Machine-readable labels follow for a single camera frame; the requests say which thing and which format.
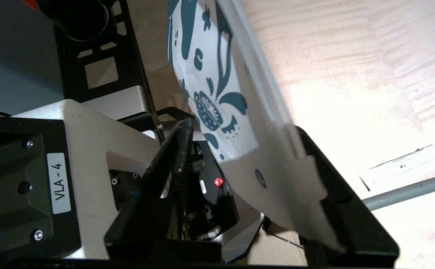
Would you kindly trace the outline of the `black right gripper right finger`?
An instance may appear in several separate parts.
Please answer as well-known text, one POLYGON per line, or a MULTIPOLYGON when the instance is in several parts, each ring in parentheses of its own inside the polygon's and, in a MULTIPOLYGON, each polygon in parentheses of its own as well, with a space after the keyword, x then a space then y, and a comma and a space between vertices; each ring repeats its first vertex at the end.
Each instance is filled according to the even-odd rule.
POLYGON ((299 236, 310 268, 393 268, 399 246, 353 191, 344 177, 298 127, 305 150, 315 158, 327 190, 321 205, 334 229, 339 248, 299 236))

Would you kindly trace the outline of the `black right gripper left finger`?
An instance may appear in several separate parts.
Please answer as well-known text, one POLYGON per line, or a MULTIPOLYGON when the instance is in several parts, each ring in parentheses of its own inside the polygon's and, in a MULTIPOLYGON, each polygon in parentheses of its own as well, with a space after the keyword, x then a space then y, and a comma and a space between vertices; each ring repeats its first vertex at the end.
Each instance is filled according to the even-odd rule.
POLYGON ((111 260, 136 263, 220 263, 221 245, 188 240, 185 211, 192 177, 191 119, 179 121, 105 234, 111 260))

